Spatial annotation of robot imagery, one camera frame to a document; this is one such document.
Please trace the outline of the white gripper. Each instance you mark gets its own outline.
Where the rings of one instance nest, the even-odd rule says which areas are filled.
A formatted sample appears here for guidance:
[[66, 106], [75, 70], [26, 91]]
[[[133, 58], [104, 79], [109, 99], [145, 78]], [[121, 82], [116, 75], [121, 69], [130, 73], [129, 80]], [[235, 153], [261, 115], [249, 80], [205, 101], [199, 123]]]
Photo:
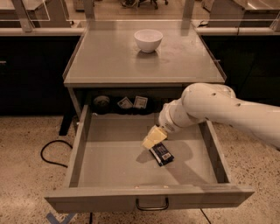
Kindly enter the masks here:
[[186, 112], [180, 99], [165, 103], [159, 113], [158, 123], [154, 125], [142, 142], [142, 146], [149, 150], [167, 138], [167, 133], [180, 132], [194, 124], [203, 123], [203, 119], [195, 118]]

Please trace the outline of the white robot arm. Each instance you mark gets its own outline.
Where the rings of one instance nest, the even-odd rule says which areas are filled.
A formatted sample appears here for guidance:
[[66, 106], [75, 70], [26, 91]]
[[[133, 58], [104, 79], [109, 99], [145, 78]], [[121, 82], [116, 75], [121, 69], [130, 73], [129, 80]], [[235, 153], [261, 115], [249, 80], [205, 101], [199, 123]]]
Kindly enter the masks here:
[[279, 107], [240, 100], [232, 88], [208, 83], [191, 84], [179, 99], [166, 103], [143, 147], [150, 149], [171, 133], [206, 121], [230, 125], [280, 148]]

